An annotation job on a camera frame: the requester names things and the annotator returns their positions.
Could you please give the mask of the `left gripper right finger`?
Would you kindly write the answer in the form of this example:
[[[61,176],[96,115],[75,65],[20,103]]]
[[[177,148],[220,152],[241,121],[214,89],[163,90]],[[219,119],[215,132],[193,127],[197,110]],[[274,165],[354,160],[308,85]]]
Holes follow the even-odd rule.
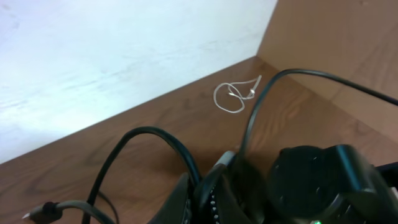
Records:
[[[251,224],[231,190],[224,164],[214,166],[194,190],[199,223]]]

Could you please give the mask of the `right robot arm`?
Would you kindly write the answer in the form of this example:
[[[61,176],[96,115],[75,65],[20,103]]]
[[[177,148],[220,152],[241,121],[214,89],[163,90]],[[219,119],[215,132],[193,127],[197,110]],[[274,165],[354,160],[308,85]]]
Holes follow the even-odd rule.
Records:
[[[279,215],[320,223],[397,223],[397,163],[370,164],[355,148],[281,150],[266,178]]]

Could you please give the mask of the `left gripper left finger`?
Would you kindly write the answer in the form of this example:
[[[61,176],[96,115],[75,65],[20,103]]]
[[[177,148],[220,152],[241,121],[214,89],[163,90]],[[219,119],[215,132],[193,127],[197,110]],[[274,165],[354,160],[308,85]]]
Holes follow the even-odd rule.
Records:
[[[190,178],[184,173],[148,224],[190,224]]]

